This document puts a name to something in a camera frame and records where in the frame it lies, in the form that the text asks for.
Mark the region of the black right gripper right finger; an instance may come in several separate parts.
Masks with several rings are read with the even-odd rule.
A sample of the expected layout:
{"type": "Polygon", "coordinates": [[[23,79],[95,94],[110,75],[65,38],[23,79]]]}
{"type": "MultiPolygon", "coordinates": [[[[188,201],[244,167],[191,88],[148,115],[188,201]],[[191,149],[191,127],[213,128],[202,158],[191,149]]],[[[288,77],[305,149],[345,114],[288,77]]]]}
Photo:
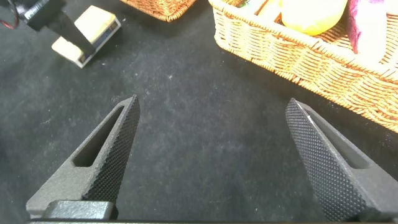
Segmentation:
{"type": "Polygon", "coordinates": [[[292,98],[285,119],[331,222],[396,222],[397,181],[308,105],[292,98]]]}

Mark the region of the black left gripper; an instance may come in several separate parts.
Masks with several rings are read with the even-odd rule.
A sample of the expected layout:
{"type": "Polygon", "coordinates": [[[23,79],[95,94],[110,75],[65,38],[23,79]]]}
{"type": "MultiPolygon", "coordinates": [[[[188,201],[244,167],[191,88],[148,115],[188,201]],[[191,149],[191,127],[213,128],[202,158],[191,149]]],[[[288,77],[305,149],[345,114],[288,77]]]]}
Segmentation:
{"type": "Polygon", "coordinates": [[[66,5],[65,0],[16,0],[14,4],[19,19],[33,30],[40,31],[43,27],[48,27],[84,54],[92,55],[95,52],[91,42],[62,11],[66,5]]]}

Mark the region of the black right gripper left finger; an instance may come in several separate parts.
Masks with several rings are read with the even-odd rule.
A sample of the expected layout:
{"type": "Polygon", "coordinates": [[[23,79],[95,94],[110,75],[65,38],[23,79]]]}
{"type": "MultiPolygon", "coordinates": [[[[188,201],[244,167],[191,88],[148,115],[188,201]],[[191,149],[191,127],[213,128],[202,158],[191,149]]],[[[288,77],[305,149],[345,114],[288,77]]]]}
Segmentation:
{"type": "Polygon", "coordinates": [[[56,200],[116,202],[140,118],[136,95],[118,103],[27,201],[32,218],[56,200]]]}

